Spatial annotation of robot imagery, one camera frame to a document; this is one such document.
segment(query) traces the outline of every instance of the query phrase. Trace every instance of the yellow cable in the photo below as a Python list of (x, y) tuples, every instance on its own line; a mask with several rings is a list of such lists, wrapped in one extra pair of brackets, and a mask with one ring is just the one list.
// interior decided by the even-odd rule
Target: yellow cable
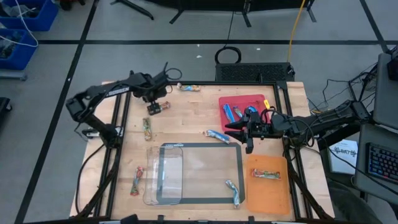
[(304, 3), (305, 3), (305, 0), (303, 0), (303, 2), (301, 3), (300, 10), (299, 10), (299, 12), (298, 12), (296, 21), (294, 22), (294, 26), (293, 26), (293, 30), (292, 30), (292, 35), (290, 36), (289, 54), (287, 55), (287, 62), (290, 61), (290, 55), (292, 54), (292, 42), (293, 42), (294, 32), (296, 31), (297, 23), (299, 23), (299, 19), (300, 19), (301, 11), (303, 10), (303, 7), (304, 7)]

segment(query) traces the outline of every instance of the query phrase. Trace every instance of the red tray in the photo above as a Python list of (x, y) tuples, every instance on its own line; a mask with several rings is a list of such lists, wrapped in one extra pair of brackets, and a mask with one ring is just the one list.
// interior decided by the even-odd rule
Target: red tray
[(220, 97), (218, 99), (218, 105), (220, 107), (220, 116), (221, 116), (221, 128), (223, 131), (236, 131), (234, 129), (226, 128), (225, 125), (229, 124), (228, 119), (226, 118), (223, 106), (225, 104), (229, 104), (229, 107), (232, 110), (232, 114), (234, 115), (235, 121), (238, 121), (240, 117), (235, 113), (233, 107), (238, 106), (238, 108), (241, 110), (242, 113), (244, 113), (244, 109), (246, 109), (248, 106), (253, 106), (255, 109), (258, 110), (259, 114), (261, 114), (261, 111), (266, 109), (266, 106), (264, 105), (264, 100), (266, 98), (264, 95), (258, 94), (258, 95), (243, 95), (243, 96), (224, 96)]

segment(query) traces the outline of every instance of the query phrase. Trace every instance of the transparent lid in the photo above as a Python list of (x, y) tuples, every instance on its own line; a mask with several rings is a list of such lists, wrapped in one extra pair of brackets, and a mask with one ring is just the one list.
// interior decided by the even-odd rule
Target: transparent lid
[(182, 197), (183, 157), (180, 147), (152, 147), (147, 150), (146, 205), (175, 205)]

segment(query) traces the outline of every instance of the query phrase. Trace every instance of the white cable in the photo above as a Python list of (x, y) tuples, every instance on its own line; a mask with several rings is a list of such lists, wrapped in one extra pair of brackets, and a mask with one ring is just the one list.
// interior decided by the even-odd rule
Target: white cable
[(33, 36), (32, 31), (29, 30), (29, 28), (27, 27), (27, 25), (26, 25), (26, 23), (25, 23), (25, 21), (24, 21), (24, 17), (22, 16), (21, 7), (19, 6), (18, 0), (15, 0), (15, 2), (17, 3), (17, 6), (18, 6), (19, 16), (21, 17), (21, 21), (22, 21), (22, 23), (24, 24), (26, 30), (29, 32), (29, 34), (30, 34), (30, 35), (33, 37), (33, 39), (35, 40), (36, 45), (18, 43), (18, 42), (15, 42), (15, 41), (13, 41), (13, 40), (9, 40), (9, 39), (7, 39), (7, 38), (1, 36), (1, 35), (0, 35), (0, 38), (2, 38), (3, 40), (8, 40), (8, 41), (10, 41), (10, 42), (12, 42), (12, 43), (14, 43), (14, 44), (25, 45), (25, 46), (29, 46), (29, 47), (37, 47), (37, 46), (39, 46), (39, 42), (37, 41), (37, 39), (35, 38), (35, 36)]

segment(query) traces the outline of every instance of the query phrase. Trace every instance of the blue object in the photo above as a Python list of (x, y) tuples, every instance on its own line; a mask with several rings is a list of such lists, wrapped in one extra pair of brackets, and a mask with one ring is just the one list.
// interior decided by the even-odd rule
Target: blue object
[[(8, 6), (16, 6), (15, 0), (3, 0)], [(39, 15), (35, 18), (24, 17), (26, 26), (30, 31), (48, 31), (52, 22), (57, 16), (58, 7), (51, 0), (18, 0), (19, 5), (34, 6), (40, 9)], [(9, 29), (25, 29), (20, 17), (0, 17), (0, 22)]]
[[(14, 32), (21, 34), (20, 43), (35, 45), (35, 40), (27, 33), (26, 30), (19, 29), (0, 29), (0, 35), (5, 37), (12, 36)], [(17, 44), (8, 58), (0, 58), (1, 69), (23, 70), (29, 63), (30, 58), (35, 52), (36, 47), (29, 47)]]
[(224, 112), (225, 112), (226, 119), (228, 119), (228, 121), (230, 123), (235, 122), (235, 118), (234, 118), (234, 115), (232, 114), (232, 111), (231, 111), (231, 108), (229, 107), (229, 104), (225, 104), (223, 106), (223, 109), (224, 109)]
[(249, 109), (251, 112), (257, 112), (257, 109), (255, 109), (255, 107), (253, 107), (253, 106), (248, 106), (248, 109)]

